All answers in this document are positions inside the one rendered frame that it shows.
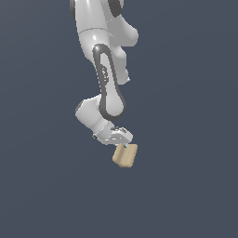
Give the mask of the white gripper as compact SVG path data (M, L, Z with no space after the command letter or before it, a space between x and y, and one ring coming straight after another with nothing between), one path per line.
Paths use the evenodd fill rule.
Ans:
M128 147L133 139L133 135L123 127L115 126L112 122L108 122L99 132L93 135L94 139L97 139L104 145L115 145L122 143L124 147Z

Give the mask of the tan wooden block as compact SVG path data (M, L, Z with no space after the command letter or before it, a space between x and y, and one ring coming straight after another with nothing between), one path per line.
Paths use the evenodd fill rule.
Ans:
M129 144L125 147L120 143L116 147L112 160L120 167L131 167L134 164L137 150L137 144Z

